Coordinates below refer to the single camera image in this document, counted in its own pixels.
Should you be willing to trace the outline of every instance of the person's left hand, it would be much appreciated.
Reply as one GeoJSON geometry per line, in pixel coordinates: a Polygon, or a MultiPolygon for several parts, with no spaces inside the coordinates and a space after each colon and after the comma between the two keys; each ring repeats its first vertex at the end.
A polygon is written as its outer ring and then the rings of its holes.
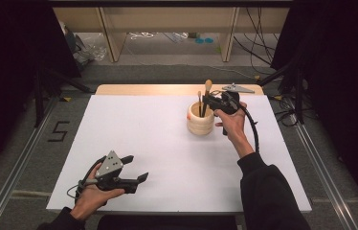
{"type": "MultiPolygon", "coordinates": [[[[96,171],[101,167],[99,163],[89,174],[89,179],[94,179],[96,171]]],[[[77,220],[87,220],[96,212],[107,200],[121,196],[124,189],[115,189],[111,191],[102,191],[96,185],[86,186],[80,194],[75,207],[71,211],[72,217],[77,220]]]]}

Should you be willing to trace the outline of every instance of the black sleeve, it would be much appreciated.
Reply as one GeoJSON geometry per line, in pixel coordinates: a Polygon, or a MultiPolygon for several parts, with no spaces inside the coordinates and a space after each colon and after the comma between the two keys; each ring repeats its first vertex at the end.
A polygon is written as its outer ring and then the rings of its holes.
{"type": "Polygon", "coordinates": [[[80,230],[85,222],[78,221],[70,214],[71,209],[64,207],[51,223],[42,223],[36,230],[80,230]]]}
{"type": "Polygon", "coordinates": [[[267,166],[255,152],[237,163],[243,172],[241,198],[248,230],[310,229],[278,167],[267,166]]]}

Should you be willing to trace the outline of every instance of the hand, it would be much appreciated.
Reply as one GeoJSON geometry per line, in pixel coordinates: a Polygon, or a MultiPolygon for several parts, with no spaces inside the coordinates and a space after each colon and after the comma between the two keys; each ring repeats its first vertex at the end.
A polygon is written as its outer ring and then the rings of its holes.
{"type": "MultiPolygon", "coordinates": [[[[101,167],[99,163],[89,174],[89,179],[94,179],[96,171],[101,167]]],[[[96,212],[107,200],[121,196],[124,189],[115,189],[111,191],[102,191],[96,185],[86,186],[80,194],[75,207],[71,211],[72,217],[77,220],[87,220],[96,212]]]]}
{"type": "MultiPolygon", "coordinates": [[[[246,103],[240,102],[240,104],[247,107],[246,103]]],[[[215,125],[226,129],[227,137],[233,143],[240,158],[254,152],[244,132],[245,113],[241,108],[235,114],[231,115],[226,114],[221,109],[216,109],[214,114],[220,117],[222,121],[215,125]]]]}

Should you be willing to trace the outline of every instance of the white board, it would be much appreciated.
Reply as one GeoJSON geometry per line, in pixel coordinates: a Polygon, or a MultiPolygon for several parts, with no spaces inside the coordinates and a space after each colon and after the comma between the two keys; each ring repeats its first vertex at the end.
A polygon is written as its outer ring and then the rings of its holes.
{"type": "MultiPolygon", "coordinates": [[[[311,206],[266,96],[241,96],[257,122],[260,154],[280,168],[302,212],[311,206]]],[[[109,151],[134,155],[121,178],[149,173],[136,194],[109,200],[100,211],[114,213],[241,213],[238,155],[222,128],[196,136],[186,126],[194,96],[92,96],[47,209],[73,207],[66,191],[109,151]]],[[[246,133],[254,147],[248,121],[246,133]]]]}

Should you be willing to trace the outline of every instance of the white surface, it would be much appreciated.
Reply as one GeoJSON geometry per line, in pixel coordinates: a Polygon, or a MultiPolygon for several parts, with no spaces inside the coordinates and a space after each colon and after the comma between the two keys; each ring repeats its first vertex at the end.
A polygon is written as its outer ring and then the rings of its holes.
{"type": "MultiPolygon", "coordinates": [[[[280,168],[300,210],[311,211],[267,97],[241,96],[241,100],[257,122],[263,160],[280,168]]],[[[134,155],[121,178],[137,178],[143,173],[149,176],[136,194],[109,200],[101,211],[243,212],[239,189],[242,173],[222,128],[214,128],[207,136],[188,131],[187,110],[195,101],[196,96],[92,96],[47,209],[73,207],[74,200],[66,191],[96,160],[114,150],[120,157],[134,155]]],[[[248,122],[245,128],[254,146],[248,122]]]]}

